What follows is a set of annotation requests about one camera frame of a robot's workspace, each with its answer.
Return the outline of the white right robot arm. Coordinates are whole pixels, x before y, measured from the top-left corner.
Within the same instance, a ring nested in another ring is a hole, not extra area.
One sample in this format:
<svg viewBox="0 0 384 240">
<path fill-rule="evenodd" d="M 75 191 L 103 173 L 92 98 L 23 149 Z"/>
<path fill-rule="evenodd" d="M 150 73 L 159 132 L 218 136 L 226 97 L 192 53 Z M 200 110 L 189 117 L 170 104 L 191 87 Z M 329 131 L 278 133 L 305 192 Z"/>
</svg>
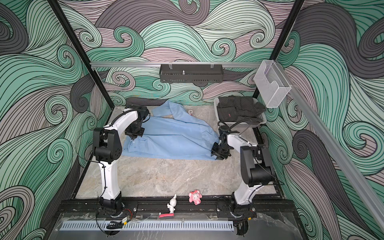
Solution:
<svg viewBox="0 0 384 240">
<path fill-rule="evenodd" d="M 265 144 L 252 143 L 242 137 L 233 128 L 240 124 L 236 122 L 229 126 L 223 121 L 218 122 L 219 141 L 214 143 L 211 155 L 217 160 L 231 156 L 231 150 L 240 154 L 240 170 L 242 182 L 232 193 L 230 213 L 235 218 L 244 217 L 251 210 L 253 198 L 264 186 L 276 180 L 273 161 Z"/>
</svg>

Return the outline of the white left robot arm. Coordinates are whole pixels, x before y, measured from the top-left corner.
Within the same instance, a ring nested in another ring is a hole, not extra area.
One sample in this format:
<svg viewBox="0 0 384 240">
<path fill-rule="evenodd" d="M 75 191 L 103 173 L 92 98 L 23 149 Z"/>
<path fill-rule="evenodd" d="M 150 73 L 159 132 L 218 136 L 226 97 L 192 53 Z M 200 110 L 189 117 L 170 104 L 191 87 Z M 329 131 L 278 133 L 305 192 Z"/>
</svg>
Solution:
<svg viewBox="0 0 384 240">
<path fill-rule="evenodd" d="M 124 208 L 118 183 L 118 159 L 123 152 L 120 136 L 125 134 L 133 140 L 142 137 L 145 131 L 142 124 L 149 119 L 147 107 L 129 105 L 109 124 L 93 131 L 93 155 L 101 170 L 103 189 L 99 203 L 114 211 L 114 217 L 119 216 Z"/>
</svg>

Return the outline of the light blue long sleeve shirt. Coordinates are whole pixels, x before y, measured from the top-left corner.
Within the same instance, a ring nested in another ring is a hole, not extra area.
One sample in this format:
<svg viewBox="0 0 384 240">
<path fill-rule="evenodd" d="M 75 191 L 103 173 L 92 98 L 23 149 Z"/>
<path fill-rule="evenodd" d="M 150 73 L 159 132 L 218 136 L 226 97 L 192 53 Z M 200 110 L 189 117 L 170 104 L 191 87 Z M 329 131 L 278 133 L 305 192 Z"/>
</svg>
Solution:
<svg viewBox="0 0 384 240">
<path fill-rule="evenodd" d="M 173 160 L 215 161 L 212 147 L 218 134 L 205 121 L 195 118 L 177 103 L 165 102 L 152 110 L 142 124 L 142 137 L 127 137 L 122 156 Z"/>
</svg>

